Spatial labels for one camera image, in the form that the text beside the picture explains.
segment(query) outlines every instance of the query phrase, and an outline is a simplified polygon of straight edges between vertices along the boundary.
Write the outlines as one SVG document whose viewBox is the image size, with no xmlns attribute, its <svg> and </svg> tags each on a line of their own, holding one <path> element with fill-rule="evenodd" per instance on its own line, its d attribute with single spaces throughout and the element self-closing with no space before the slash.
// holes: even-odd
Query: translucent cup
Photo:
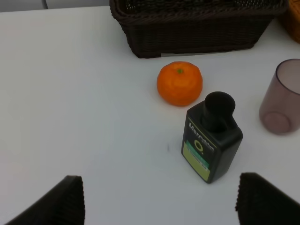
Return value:
<svg viewBox="0 0 300 225">
<path fill-rule="evenodd" d="M 277 66 L 264 97 L 259 117 L 272 133 L 286 134 L 300 127 L 300 60 L 286 60 Z"/>
</svg>

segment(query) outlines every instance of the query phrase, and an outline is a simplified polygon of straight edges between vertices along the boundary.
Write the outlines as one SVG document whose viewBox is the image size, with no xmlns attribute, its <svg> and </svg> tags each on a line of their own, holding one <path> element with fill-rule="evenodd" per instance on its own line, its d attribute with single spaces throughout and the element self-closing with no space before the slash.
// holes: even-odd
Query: orange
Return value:
<svg viewBox="0 0 300 225">
<path fill-rule="evenodd" d="M 202 91 L 203 79 L 197 66 L 189 62 L 172 62 L 164 66 L 157 77 L 157 90 L 168 103 L 186 106 Z"/>
</svg>

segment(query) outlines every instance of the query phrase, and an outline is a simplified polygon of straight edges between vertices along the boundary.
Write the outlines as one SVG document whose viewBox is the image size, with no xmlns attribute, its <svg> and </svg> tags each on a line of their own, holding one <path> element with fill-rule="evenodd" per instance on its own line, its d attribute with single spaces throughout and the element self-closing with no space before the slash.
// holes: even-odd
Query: woven basket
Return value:
<svg viewBox="0 0 300 225">
<path fill-rule="evenodd" d="M 110 0 L 113 17 L 139 58 L 254 46 L 287 0 Z"/>
<path fill-rule="evenodd" d="M 289 0 L 290 7 L 280 21 L 290 36 L 300 44 L 300 0 Z"/>
</svg>

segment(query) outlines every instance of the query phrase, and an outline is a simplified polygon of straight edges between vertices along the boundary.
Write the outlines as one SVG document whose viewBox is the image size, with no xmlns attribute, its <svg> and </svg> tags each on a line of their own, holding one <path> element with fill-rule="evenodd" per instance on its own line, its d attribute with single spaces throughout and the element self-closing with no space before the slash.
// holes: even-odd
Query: white table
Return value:
<svg viewBox="0 0 300 225">
<path fill-rule="evenodd" d="M 131 53 L 109 7 L 4 13 L 0 31 L 0 224 L 68 174 L 83 177 L 87 225 L 238 225 L 242 172 L 300 202 L 300 133 L 276 136 L 258 119 L 277 64 L 300 58 L 277 22 L 250 50 L 149 60 Z M 236 101 L 244 139 L 211 185 L 180 152 L 188 107 L 157 94 L 175 60 L 200 68 L 197 103 L 217 90 Z"/>
</svg>

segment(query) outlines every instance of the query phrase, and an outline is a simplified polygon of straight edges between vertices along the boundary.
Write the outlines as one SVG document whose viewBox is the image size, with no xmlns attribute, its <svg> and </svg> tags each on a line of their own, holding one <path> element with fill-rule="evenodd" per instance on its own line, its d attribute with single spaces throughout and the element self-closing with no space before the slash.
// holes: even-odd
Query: green circle logo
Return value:
<svg viewBox="0 0 300 225">
<path fill-rule="evenodd" d="M 203 147 L 198 140 L 195 140 L 195 146 L 200 152 L 203 152 Z"/>
</svg>

